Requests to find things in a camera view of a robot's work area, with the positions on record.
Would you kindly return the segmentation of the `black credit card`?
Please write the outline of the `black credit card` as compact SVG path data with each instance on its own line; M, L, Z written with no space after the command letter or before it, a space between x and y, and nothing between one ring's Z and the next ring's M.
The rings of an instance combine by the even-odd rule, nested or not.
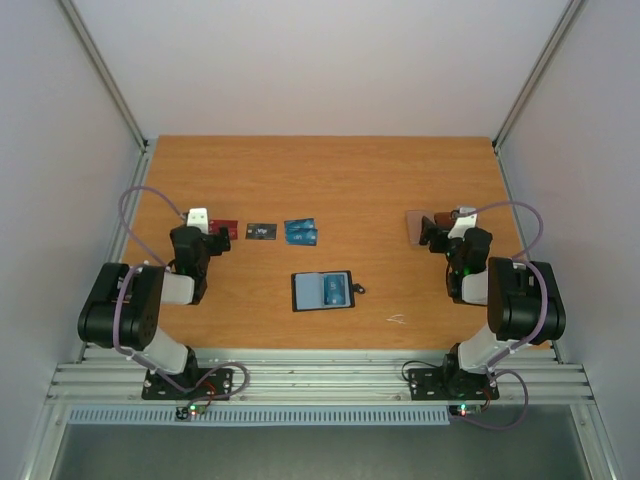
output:
M275 240L277 238L277 225L248 223L245 238L247 240Z

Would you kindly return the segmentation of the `black leather card holder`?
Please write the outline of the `black leather card holder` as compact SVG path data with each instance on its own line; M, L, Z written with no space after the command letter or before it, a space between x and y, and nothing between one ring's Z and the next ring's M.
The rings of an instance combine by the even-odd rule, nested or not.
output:
M325 306L323 303L323 277L325 274L342 273L346 280L346 301L344 306ZM299 272L291 275L291 303L293 312L311 312L354 308L357 295L364 295L366 289L353 281L349 270L328 272Z

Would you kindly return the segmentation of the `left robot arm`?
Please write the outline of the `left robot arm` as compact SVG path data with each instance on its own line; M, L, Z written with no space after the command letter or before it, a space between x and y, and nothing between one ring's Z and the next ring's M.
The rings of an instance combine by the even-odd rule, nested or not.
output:
M161 306L195 306L206 293L210 259L231 250L229 230L182 225L170 232L174 258L166 266L106 263L79 314L79 338L144 367L149 382L179 398L195 395L209 374L192 348L159 326Z

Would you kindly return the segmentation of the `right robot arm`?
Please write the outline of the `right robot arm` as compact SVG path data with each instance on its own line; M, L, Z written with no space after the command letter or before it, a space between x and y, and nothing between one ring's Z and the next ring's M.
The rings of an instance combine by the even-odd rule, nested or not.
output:
M484 307L487 317L485 326L455 344L441 365L408 371L414 400L497 399L499 363L564 334L566 312L552 266L492 256L492 241L474 214L421 218L418 244L446 257L448 296L458 304Z

